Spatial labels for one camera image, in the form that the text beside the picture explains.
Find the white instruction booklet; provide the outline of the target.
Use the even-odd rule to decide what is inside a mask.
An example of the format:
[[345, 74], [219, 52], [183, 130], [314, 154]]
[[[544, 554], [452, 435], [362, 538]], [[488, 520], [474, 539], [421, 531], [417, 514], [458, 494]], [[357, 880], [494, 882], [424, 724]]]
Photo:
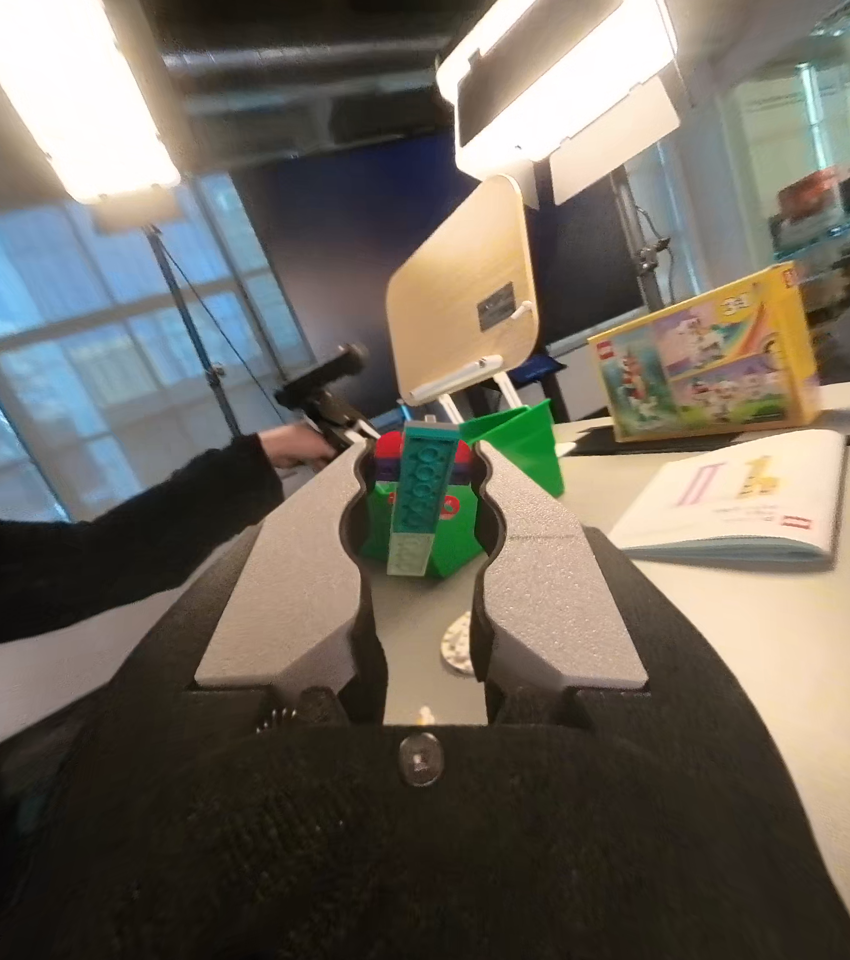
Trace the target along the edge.
[[649, 561], [828, 565], [839, 532], [847, 440], [807, 429], [669, 462], [610, 542]]

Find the person's left hand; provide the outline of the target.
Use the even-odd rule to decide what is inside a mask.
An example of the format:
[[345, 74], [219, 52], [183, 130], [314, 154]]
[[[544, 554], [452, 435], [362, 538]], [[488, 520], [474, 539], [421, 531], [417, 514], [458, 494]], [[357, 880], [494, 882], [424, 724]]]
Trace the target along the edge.
[[319, 472], [335, 460], [338, 451], [313, 426], [296, 422], [260, 431], [257, 439], [277, 470], [307, 467]]

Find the dark display screen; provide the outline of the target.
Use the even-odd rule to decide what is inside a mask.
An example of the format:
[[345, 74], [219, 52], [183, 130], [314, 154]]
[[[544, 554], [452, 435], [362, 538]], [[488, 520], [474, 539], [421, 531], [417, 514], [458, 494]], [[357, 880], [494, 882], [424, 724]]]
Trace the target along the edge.
[[[386, 284], [478, 187], [455, 165], [453, 134], [276, 160], [231, 179], [316, 358], [366, 348], [364, 371], [338, 393], [372, 417], [394, 409]], [[546, 346], [645, 307], [608, 181], [527, 214]]]

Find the round white lego plate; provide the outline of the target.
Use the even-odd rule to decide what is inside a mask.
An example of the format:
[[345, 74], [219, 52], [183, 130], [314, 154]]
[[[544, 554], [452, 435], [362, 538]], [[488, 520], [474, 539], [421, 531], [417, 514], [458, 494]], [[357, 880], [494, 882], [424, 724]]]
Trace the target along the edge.
[[471, 611], [467, 610], [447, 627], [440, 642], [442, 663], [458, 676], [475, 677], [470, 654]]

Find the green plastic bin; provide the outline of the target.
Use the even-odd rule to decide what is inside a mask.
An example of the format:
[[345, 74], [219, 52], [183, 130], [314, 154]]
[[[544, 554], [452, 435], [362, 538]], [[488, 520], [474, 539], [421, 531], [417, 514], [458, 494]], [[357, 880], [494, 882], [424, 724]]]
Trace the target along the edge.
[[[462, 426], [451, 482], [425, 575], [446, 579], [482, 552], [475, 538], [478, 498], [471, 488], [471, 446], [487, 441], [543, 490], [562, 496], [564, 481], [555, 451], [550, 402], [480, 416]], [[403, 430], [376, 442], [376, 485], [366, 498], [369, 530], [359, 555], [386, 564], [391, 516], [398, 487]]]

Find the multicolour lego model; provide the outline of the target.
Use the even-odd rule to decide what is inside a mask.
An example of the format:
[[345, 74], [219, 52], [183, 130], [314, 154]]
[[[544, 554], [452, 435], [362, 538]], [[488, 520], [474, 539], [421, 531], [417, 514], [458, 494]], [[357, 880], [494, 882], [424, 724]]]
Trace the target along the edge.
[[407, 421], [376, 441], [374, 463], [365, 558], [391, 576], [444, 580], [478, 556], [471, 448], [457, 424]]

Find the black light stand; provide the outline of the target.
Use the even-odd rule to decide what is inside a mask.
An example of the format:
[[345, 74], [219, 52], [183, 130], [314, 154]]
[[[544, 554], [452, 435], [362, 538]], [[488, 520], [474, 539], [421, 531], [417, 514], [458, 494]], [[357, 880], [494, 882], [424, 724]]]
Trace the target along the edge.
[[660, 255], [671, 252], [671, 238], [658, 233], [647, 216], [647, 210], [636, 202], [623, 164], [612, 171], [610, 181], [636, 282], [648, 312], [658, 312], [664, 309], [666, 301], [657, 270]]
[[198, 359], [204, 379], [212, 392], [218, 410], [231, 436], [238, 438], [241, 435], [241, 430], [237, 416], [223, 387], [223, 373], [218, 366], [215, 366], [211, 356], [208, 354], [206, 346], [191, 316], [191, 310], [186, 303], [184, 294], [175, 277], [162, 235], [158, 227], [151, 223], [143, 228], [143, 235], [167, 285], [168, 293], [186, 330], [189, 341], [191, 342], [191, 347]]

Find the studio light panel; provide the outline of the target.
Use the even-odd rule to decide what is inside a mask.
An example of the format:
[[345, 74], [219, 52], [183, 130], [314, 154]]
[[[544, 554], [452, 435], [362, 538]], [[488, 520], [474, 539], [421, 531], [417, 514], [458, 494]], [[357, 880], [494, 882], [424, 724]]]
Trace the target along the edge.
[[561, 205], [680, 126], [667, 2], [495, 2], [438, 59], [435, 79], [458, 170], [512, 177], [531, 207], [536, 165]]
[[0, 1], [0, 159], [23, 191], [143, 226], [170, 205], [188, 148], [139, 2]]

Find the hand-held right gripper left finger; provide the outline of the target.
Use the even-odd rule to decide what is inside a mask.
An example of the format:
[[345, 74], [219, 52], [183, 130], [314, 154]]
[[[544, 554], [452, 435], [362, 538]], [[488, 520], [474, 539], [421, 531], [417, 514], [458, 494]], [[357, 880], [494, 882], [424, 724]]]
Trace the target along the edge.
[[368, 440], [352, 444], [263, 522], [196, 668], [201, 690], [386, 690], [370, 584], [351, 521]]

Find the yellow lego box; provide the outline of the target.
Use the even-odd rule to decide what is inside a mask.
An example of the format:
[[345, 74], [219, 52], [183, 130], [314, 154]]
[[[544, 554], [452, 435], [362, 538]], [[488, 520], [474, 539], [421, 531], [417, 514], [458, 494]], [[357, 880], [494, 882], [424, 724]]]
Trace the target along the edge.
[[792, 261], [589, 339], [615, 441], [805, 427], [823, 411]]

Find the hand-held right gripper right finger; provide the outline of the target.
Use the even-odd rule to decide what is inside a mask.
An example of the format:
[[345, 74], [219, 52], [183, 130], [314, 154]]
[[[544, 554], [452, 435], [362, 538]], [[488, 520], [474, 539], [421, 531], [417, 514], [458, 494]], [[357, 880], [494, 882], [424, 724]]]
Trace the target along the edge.
[[648, 676], [578, 518], [485, 440], [472, 457], [485, 559], [470, 658], [497, 690], [643, 690]]

